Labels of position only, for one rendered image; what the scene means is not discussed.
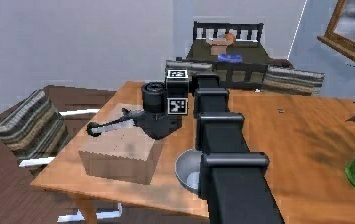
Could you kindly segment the small open cardboard carton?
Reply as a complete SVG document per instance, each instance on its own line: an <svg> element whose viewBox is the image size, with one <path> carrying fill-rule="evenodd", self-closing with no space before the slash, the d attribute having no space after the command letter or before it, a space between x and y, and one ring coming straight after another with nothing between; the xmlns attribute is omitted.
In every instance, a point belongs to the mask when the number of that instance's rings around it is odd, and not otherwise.
<svg viewBox="0 0 355 224"><path fill-rule="evenodd" d="M225 54L227 47L234 43L232 38L213 38L207 39L206 43L211 47L212 55Z"/></svg>

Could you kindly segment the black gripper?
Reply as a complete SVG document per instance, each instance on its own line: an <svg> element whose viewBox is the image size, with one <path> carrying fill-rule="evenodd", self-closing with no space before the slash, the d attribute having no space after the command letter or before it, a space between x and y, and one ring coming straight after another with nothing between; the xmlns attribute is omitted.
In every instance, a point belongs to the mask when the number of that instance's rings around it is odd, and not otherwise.
<svg viewBox="0 0 355 224"><path fill-rule="evenodd" d="M167 113L166 89L163 82L149 82L141 87L143 110L122 109L125 119L114 120L105 124L90 122L87 134L98 137L104 132L133 127L140 127L149 137L160 140L182 126L182 118Z"/></svg>

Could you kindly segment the orange wooden table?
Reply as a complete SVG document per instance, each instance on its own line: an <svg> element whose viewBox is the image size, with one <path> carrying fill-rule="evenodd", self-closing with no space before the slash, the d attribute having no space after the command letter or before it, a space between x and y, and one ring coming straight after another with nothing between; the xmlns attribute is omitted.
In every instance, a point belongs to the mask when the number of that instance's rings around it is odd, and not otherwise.
<svg viewBox="0 0 355 224"><path fill-rule="evenodd" d="M230 107L245 117L249 149L270 159L266 179L286 224L355 224L355 188L344 173L355 157L352 101L233 90ZM78 150L88 136L79 131L31 184L67 193L79 204L96 198L205 217L206 203L174 172L194 134L193 117L184 117L166 139L151 183L140 185L87 175Z"/></svg>

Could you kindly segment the blue flat object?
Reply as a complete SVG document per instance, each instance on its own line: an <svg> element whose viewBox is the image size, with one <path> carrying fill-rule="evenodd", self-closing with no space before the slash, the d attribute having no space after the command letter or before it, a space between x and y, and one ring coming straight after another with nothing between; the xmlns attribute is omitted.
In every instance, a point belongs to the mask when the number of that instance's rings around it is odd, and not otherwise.
<svg viewBox="0 0 355 224"><path fill-rule="evenodd" d="M217 56L218 62L227 62L227 63L242 63L243 58L241 55L234 54L219 54Z"/></svg>

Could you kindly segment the brown cardboard carton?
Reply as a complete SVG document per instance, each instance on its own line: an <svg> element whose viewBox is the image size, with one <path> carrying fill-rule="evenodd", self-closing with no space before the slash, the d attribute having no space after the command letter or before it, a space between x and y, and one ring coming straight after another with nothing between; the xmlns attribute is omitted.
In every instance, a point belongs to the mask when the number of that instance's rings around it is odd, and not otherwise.
<svg viewBox="0 0 355 224"><path fill-rule="evenodd" d="M148 185L153 177L164 140L154 140L139 127L87 136L78 150L90 176Z"/></svg>

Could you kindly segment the brown framed window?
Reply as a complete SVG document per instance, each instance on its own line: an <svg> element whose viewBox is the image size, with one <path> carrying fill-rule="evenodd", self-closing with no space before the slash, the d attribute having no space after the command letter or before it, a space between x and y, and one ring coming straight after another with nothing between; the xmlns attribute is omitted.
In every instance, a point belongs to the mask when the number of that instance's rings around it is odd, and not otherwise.
<svg viewBox="0 0 355 224"><path fill-rule="evenodd" d="M327 29L317 39L355 62L355 0L338 0Z"/></svg>

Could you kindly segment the dark wooden bed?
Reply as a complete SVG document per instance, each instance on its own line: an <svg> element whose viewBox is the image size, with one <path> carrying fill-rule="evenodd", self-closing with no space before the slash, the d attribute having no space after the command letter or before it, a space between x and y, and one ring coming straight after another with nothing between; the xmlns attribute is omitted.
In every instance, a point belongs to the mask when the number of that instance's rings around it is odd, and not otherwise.
<svg viewBox="0 0 355 224"><path fill-rule="evenodd" d="M263 23L232 24L203 23L195 21L193 25L193 44L185 58L177 57L184 64L212 69L220 77L220 86L230 89L260 89L269 66L292 68L287 59L271 58L263 45L261 37ZM211 55L211 47L206 42L209 38L217 38L231 33L236 37L234 44L227 47L230 55L240 55L241 62L219 62L217 56Z"/></svg>

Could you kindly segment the grey metal bowl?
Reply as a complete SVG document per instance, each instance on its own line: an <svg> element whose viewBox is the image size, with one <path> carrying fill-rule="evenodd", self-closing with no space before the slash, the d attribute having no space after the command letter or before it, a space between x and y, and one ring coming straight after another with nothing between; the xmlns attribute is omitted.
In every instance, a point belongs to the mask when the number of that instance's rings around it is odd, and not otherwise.
<svg viewBox="0 0 355 224"><path fill-rule="evenodd" d="M201 172L202 152L189 149L179 155L175 162L175 175L180 185L203 199L204 174Z"/></svg>

